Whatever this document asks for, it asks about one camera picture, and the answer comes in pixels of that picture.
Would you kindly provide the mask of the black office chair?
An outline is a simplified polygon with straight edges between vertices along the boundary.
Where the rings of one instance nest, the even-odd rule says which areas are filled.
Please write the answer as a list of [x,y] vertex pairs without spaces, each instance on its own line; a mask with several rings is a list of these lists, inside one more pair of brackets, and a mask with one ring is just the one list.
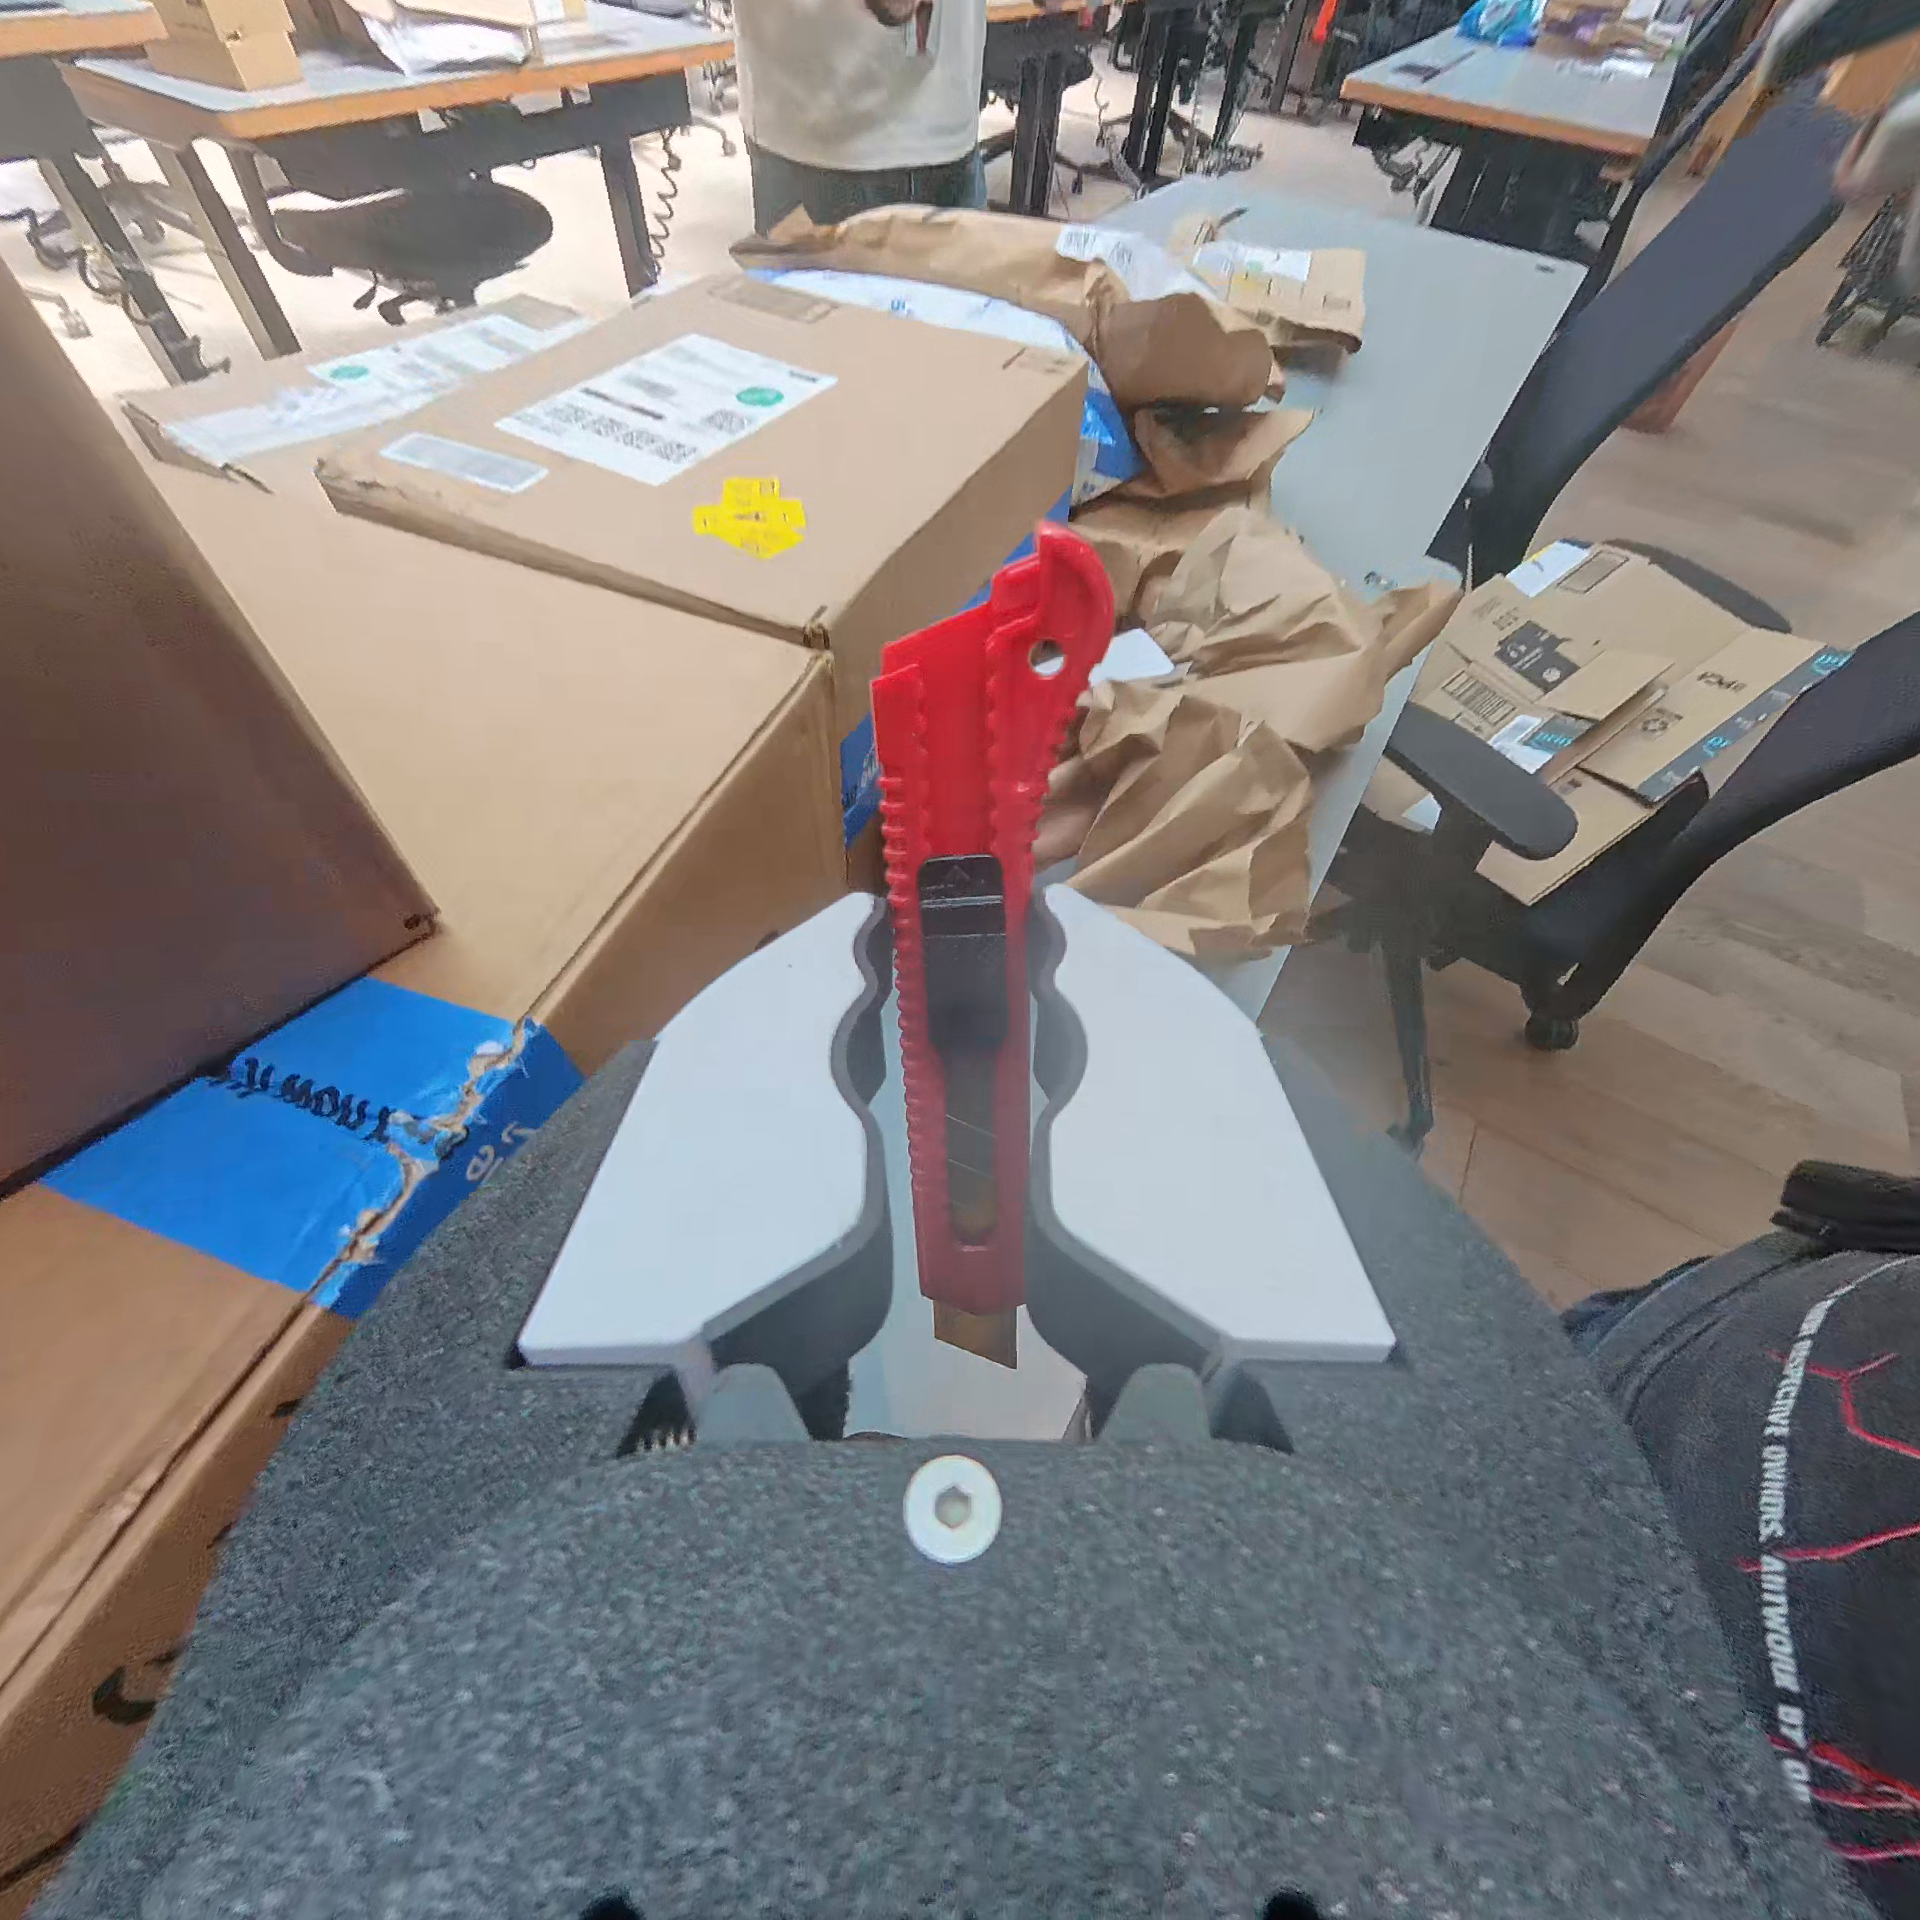
[[314,207],[272,206],[255,197],[256,236],[288,272],[326,278],[360,272],[372,307],[392,324],[412,304],[444,315],[474,309],[480,287],[508,276],[548,245],[553,216],[532,193],[492,175],[394,187]]
[[1553,503],[1671,375],[1838,222],[1855,120],[1802,80],[1555,334],[1426,555],[1481,584],[1521,565]]
[[1526,1043],[1571,1048],[1583,1020],[1713,865],[1916,755],[1918,614],[1908,614],[1816,679],[1719,787],[1691,775],[1594,863],[1521,903],[1481,877],[1481,859],[1500,849],[1543,865],[1569,853],[1574,803],[1490,742],[1409,707],[1384,758],[1436,797],[1439,820],[1415,831],[1355,813],[1330,871],[1339,900],[1318,931],[1380,953],[1409,1101],[1388,1134],[1418,1159],[1433,1127],[1426,972],[1468,963],[1497,975],[1526,998]]

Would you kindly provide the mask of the crumpled brown packing paper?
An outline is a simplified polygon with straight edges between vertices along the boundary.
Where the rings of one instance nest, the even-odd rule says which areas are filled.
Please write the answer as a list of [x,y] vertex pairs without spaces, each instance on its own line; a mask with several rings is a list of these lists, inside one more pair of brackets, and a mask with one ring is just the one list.
[[1106,569],[1120,630],[1146,628],[1187,673],[1088,691],[1041,854],[1074,856],[1081,893],[1194,963],[1294,943],[1313,912],[1314,777],[1464,597],[1455,582],[1366,597],[1273,512],[1273,470],[1313,422],[1267,403],[1296,352],[1119,229],[924,206],[817,225],[796,211],[734,254],[999,296],[1090,352],[1140,465],[1072,528]]

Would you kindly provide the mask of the grey paper pile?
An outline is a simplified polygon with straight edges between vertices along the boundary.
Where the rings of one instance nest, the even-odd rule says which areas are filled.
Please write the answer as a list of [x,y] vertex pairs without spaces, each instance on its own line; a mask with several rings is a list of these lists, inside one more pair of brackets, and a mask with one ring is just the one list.
[[409,80],[514,70],[590,24],[587,1],[339,1],[340,31]]

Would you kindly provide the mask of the red utility knife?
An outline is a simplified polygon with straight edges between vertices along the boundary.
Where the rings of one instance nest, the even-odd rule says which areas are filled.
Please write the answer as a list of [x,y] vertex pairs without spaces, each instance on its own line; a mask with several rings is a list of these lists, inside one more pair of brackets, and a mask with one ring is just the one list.
[[872,686],[920,1292],[945,1344],[1017,1364],[1035,843],[1113,590],[1056,520],[986,598],[890,641]]

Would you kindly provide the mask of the brown paper mailer white label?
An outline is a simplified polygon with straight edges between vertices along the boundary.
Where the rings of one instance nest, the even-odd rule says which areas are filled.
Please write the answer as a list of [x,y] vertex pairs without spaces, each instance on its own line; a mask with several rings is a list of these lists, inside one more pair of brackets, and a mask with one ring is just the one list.
[[1248,207],[1198,213],[1169,231],[1169,252],[1225,310],[1258,324],[1275,355],[1359,352],[1366,267],[1359,246],[1272,246],[1243,231]]

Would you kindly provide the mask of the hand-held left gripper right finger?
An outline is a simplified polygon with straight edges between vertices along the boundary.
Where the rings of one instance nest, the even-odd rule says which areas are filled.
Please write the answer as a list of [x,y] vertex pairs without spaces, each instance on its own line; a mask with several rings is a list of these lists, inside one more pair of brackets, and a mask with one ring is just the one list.
[[1066,885],[1035,900],[1033,1329],[1088,1389],[1380,1364],[1398,1334],[1258,1024]]

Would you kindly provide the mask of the large cardboard box blue tape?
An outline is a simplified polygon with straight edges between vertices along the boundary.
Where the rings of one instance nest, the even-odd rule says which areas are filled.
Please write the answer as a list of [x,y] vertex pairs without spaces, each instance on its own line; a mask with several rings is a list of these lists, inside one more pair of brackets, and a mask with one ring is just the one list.
[[416,1248],[847,883],[815,656],[138,460],[436,917],[6,1184],[6,1915],[161,1755],[256,1477]]

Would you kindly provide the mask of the wooden topped office desk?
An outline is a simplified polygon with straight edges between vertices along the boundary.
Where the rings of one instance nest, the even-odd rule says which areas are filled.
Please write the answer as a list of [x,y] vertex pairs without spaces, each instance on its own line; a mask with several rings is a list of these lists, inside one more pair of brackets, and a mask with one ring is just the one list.
[[105,161],[65,64],[81,56],[139,53],[162,39],[154,4],[30,1],[3,7],[3,160],[32,161],[76,237],[82,278],[118,304],[172,384],[211,373],[147,257],[113,211],[90,161]]
[[1338,97],[1395,120],[1402,141],[1449,150],[1426,225],[1550,254],[1569,246],[1590,190],[1648,155],[1681,65],[1675,36],[1506,48],[1451,29],[1355,68]]
[[416,184],[478,175],[497,164],[593,152],[632,296],[656,283],[662,257],[634,143],[692,123],[690,84],[730,64],[734,35],[689,15],[590,4],[587,22],[553,55],[522,65],[470,65],[409,78],[366,55],[302,55],[295,86],[234,88],[166,76],[145,59],[86,56],[67,84],[86,113],[142,140],[184,197],[232,307],[265,359],[302,349],[272,283],[196,152],[226,152],[256,240],[286,275],[321,264],[282,243],[258,175],[265,157],[295,155],[332,184]]

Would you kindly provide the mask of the small cardboard box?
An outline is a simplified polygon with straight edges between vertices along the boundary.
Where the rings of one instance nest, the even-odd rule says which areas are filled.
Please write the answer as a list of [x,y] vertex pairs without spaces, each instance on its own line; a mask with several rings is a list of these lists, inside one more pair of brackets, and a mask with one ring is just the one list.
[[267,92],[305,81],[295,21],[283,1],[152,1],[161,36],[150,65],[215,88]]

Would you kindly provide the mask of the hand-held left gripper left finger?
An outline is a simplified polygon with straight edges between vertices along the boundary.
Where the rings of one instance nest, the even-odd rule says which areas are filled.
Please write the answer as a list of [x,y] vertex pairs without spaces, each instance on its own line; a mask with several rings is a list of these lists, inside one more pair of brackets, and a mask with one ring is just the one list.
[[881,1009],[884,903],[850,893],[753,950],[658,1033],[528,1309],[528,1368],[739,1364],[802,1400],[894,1295]]

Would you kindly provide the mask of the flat cardboard parcel white labels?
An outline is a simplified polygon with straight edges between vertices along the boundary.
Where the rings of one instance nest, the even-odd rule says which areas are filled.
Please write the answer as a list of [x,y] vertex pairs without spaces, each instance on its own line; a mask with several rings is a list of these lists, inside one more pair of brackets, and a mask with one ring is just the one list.
[[353,352],[290,355],[132,392],[118,408],[159,463],[262,494],[316,494],[321,457],[347,436],[402,420],[590,324],[569,307],[518,294],[392,327]]

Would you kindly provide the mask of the person's dark clothing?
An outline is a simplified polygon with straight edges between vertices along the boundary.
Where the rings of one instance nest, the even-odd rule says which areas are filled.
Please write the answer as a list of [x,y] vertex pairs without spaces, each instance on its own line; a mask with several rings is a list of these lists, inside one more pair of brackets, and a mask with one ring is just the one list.
[[1790,1799],[1918,1915],[1918,1256],[1774,1232],[1561,1315]]

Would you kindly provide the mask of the cardboard box with shipping labels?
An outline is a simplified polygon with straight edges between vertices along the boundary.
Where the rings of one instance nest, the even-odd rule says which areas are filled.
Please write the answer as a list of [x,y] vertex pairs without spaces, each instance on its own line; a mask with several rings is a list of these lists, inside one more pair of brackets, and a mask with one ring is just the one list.
[[881,649],[1072,504],[1090,364],[727,272],[648,294],[319,460],[337,512],[826,654]]

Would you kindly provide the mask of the dark brown cardboard box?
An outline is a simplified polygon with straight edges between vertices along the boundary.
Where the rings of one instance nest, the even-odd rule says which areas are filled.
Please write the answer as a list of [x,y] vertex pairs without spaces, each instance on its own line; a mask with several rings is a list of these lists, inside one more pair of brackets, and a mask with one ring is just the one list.
[[435,917],[6,272],[6,1184],[418,943]]

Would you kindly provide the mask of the flattened cardboard box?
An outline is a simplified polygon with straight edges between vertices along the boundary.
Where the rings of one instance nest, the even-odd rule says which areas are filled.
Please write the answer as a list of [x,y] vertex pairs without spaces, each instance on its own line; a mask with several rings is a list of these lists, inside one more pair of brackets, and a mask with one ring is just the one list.
[[1848,659],[1722,607],[1622,544],[1555,541],[1460,601],[1411,707],[1571,805],[1559,854],[1480,859],[1481,879],[1531,908],[1675,809],[1683,787]]

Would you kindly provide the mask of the white plastic mailer bag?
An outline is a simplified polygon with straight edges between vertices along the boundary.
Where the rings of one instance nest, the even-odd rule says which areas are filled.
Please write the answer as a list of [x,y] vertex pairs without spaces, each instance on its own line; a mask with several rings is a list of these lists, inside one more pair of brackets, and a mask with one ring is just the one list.
[[1012,344],[1074,352],[1084,364],[1092,364],[1090,352],[1063,321],[994,294],[865,272],[748,269],[748,275],[792,294],[818,296],[830,304],[858,307],[943,328],[975,331]]

